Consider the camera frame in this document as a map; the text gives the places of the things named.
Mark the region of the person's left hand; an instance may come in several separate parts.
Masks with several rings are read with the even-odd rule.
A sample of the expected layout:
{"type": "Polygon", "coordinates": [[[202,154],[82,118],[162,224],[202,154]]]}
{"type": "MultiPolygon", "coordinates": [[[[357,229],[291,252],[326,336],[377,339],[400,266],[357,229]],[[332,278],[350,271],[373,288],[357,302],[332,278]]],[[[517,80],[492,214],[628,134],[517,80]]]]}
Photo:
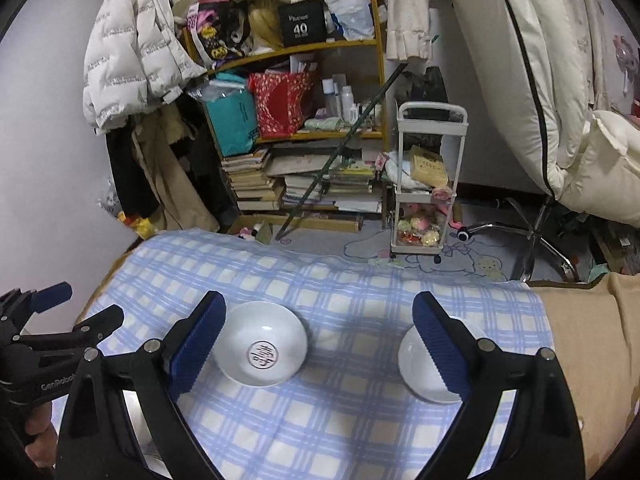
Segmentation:
{"type": "Polygon", "coordinates": [[[58,434],[51,422],[52,404],[47,402],[34,408],[25,422],[25,432],[34,440],[25,452],[38,468],[53,467],[58,447],[58,434]]]}

